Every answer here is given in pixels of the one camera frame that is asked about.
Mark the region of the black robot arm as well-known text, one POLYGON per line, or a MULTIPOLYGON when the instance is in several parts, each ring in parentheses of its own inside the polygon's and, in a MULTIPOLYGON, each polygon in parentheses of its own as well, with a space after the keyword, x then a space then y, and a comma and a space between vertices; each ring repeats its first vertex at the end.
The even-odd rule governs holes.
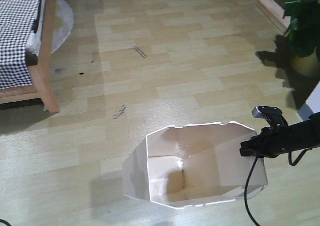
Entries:
POLYGON ((320 114, 315 113, 309 120, 285 125, 281 115, 263 114, 270 127, 249 141, 240 143, 241 156, 275 158, 281 154, 320 146, 320 114))

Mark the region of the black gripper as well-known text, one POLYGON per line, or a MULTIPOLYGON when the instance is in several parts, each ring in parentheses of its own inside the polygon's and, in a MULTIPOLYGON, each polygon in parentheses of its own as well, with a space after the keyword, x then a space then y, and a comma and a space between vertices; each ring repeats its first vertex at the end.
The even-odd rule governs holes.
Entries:
POLYGON ((259 135, 251 137, 250 140, 241 142, 239 152, 242 157, 258 158, 275 158, 289 153, 287 148, 277 145, 276 134, 269 127, 264 127, 259 135))

